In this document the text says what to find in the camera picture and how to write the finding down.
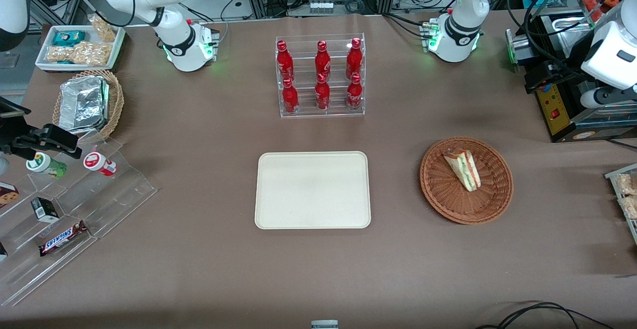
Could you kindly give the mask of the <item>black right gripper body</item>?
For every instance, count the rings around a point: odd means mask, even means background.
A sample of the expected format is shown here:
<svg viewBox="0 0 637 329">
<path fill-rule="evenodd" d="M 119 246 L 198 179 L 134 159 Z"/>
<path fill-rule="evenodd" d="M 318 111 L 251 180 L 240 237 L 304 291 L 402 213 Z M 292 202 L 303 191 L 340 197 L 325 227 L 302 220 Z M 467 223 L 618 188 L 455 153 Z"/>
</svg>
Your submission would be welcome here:
<svg viewBox="0 0 637 329">
<path fill-rule="evenodd" d="M 30 112 L 6 98 L 0 99 L 0 147 L 3 153 L 34 159 L 36 152 L 46 150 L 39 136 L 40 129 L 26 123 L 24 117 Z"/>
</svg>

